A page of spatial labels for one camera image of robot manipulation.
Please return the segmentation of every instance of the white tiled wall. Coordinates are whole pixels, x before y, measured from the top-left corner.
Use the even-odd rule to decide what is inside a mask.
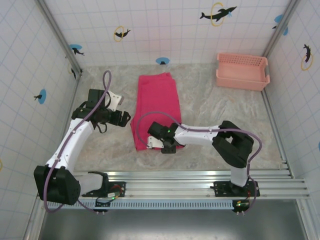
[[[76,81],[34,0],[0,1],[0,239],[21,239],[33,171],[56,150]],[[44,104],[34,100],[46,89]]]
[[[211,63],[218,52],[261,55],[274,33],[275,18],[289,0],[46,0],[83,67],[171,63]],[[237,7],[220,26],[209,16],[216,2]],[[216,5],[213,14],[220,6]],[[120,42],[118,26],[131,30]]]
[[[292,171],[306,179],[311,192],[320,231],[320,1],[301,1],[288,27],[269,58],[267,93]],[[311,48],[313,63],[303,65],[310,66],[303,71],[304,44]]]

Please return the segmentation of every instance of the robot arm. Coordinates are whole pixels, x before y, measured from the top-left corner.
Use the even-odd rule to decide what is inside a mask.
[[[177,146],[195,144],[213,146],[221,157],[230,165],[231,184],[243,188],[247,181],[248,157],[252,152],[254,140],[241,132],[217,132],[218,129],[239,129],[230,121],[223,121],[221,125],[210,127],[178,126],[173,123],[170,127],[153,122],[148,133],[149,148],[161,148],[163,154],[173,154]]]
[[[73,205],[80,195],[87,194],[88,192],[92,193],[93,197],[94,193],[98,194],[99,197],[106,197],[105,194],[108,193],[110,186],[107,174],[89,172],[87,175],[75,178],[73,172],[80,151],[88,137],[94,132],[96,127],[98,127],[101,132],[98,124],[105,125],[105,127],[107,127],[107,123],[125,127],[129,122],[131,118],[130,115],[126,111],[122,113],[117,110],[117,106],[121,105],[123,97],[109,91],[109,102],[107,106],[105,106],[104,99],[99,108],[89,119],[87,119],[87,121],[84,121],[80,125],[73,133],[72,138],[67,141],[68,136],[74,131],[75,126],[77,126],[95,107],[103,93],[103,90],[89,90],[88,101],[81,104],[81,106],[73,112],[69,129],[56,152],[47,161],[45,166],[37,166],[34,170],[33,174],[41,200],[44,199],[44,186],[49,170],[53,167],[57,160],[57,156],[64,145],[59,162],[55,165],[49,179],[47,200],[55,203]]]

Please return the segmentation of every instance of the pink towel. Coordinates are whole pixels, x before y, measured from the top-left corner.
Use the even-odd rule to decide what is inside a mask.
[[[150,114],[141,120],[139,129],[136,129],[140,117],[143,114],[154,111],[170,114],[181,123],[176,81],[171,77],[169,72],[159,75],[141,75],[139,77],[136,110],[130,123],[137,151],[147,149],[138,139],[137,131],[139,131],[142,140],[147,143],[150,136],[148,129],[154,121],[168,127],[173,123],[170,118],[163,114]]]

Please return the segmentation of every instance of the vent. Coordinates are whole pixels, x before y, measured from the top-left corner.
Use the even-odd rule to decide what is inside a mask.
[[[232,200],[121,200],[111,202],[110,207],[95,207],[94,199],[82,199],[81,202],[90,209],[145,209],[145,210],[227,210],[234,209]],[[49,209],[55,209],[60,204],[49,202]],[[63,209],[83,209],[77,202],[74,205],[64,205]]]

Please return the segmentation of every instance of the plastic basket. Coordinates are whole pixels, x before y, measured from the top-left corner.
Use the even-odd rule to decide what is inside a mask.
[[[267,58],[233,53],[218,53],[216,85],[262,91],[270,83]]]

